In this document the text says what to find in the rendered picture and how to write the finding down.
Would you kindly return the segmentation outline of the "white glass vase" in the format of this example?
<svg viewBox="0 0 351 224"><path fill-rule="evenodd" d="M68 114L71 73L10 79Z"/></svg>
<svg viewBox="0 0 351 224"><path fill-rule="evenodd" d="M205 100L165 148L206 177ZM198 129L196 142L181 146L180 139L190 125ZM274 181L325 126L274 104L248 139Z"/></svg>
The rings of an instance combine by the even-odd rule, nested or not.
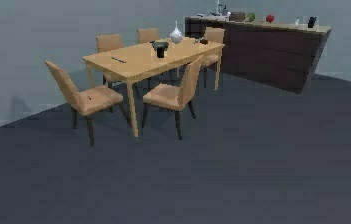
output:
<svg viewBox="0 0 351 224"><path fill-rule="evenodd" d="M175 23L174 30L170 33L170 39L174 44L179 44L183 40L183 35L178 29L178 23Z"/></svg>

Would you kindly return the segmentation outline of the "tan upholstered dining chair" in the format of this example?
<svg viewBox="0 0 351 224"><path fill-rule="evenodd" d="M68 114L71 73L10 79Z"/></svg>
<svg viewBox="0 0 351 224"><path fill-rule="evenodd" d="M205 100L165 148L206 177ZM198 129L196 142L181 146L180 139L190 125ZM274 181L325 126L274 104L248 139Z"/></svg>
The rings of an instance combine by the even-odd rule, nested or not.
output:
<svg viewBox="0 0 351 224"><path fill-rule="evenodd" d="M225 33L225 30L223 28L207 27L205 29L204 39L207 40L208 42L223 44L224 33ZM222 51L223 49L220 48L216 53L211 53L207 55L202 62L202 68L204 71L204 85L207 85L207 68L213 64L215 64L216 66L215 89L217 89L219 86Z"/></svg>
<svg viewBox="0 0 351 224"><path fill-rule="evenodd" d="M44 61L46 67L55 79L60 91L62 92L66 102L71 107L73 113L72 127L77 128L78 115L86 119L90 145L94 145L94 131L92 124L92 116L98 112L111 109L117 105L121 110L127 124L131 126L131 118L128 116L123 103L123 96L104 86L96 86L85 91L79 91L68 73L56 66L49 60Z"/></svg>
<svg viewBox="0 0 351 224"><path fill-rule="evenodd" d="M195 61L186 66L179 86L160 83L143 96L141 128L145 126L150 106L166 109L174 112L178 138L182 139L180 112L188 106L192 117L196 118L192 99L195 96L203 58L204 56L199 56Z"/></svg>
<svg viewBox="0 0 351 224"><path fill-rule="evenodd" d="M116 50L123 47L123 41L119 34L100 34L96 36L97 50L99 53ZM111 73L103 73L103 83L107 84L109 88L119 79Z"/></svg>
<svg viewBox="0 0 351 224"><path fill-rule="evenodd" d="M138 29L137 35L139 44L148 43L159 39L159 32L157 28Z"/></svg>

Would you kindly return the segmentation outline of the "light wooden dining table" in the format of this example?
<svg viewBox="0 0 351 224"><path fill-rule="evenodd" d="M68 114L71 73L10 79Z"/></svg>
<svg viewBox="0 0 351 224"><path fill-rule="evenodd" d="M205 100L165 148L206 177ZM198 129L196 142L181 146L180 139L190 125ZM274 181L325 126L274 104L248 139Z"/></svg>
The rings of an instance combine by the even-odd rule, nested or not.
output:
<svg viewBox="0 0 351 224"><path fill-rule="evenodd" d="M208 44L204 45L196 43L194 38L184 37L179 44L169 44L164 58L156 56L151 43L144 43L83 56L82 59L86 64L91 86L94 86L92 69L110 72L117 75L121 81L127 84L133 134L135 137L138 137L139 128L136 119L133 84L191 63L200 55L207 56L211 53L216 53L223 47L224 44L208 42ZM127 63L120 63L112 60L111 57L116 57Z"/></svg>

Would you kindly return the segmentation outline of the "dark brown kitchen counter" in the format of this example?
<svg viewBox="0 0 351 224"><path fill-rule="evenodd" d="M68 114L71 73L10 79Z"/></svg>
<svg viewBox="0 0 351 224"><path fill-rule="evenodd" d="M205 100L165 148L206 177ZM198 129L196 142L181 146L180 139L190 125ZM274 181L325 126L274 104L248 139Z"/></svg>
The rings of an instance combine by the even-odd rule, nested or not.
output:
<svg viewBox="0 0 351 224"><path fill-rule="evenodd" d="M223 73L297 94L311 81L331 33L329 26L185 19L187 37L202 37L208 27L225 30Z"/></svg>

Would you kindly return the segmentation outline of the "brown bread loaf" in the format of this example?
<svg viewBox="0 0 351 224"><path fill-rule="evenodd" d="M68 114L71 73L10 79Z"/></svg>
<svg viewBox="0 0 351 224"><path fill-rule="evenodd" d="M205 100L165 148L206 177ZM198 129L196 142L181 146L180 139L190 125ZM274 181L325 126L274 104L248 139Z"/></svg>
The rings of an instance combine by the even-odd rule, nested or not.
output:
<svg viewBox="0 0 351 224"><path fill-rule="evenodd" d="M246 16L244 12L232 12L229 16L230 21L243 22Z"/></svg>

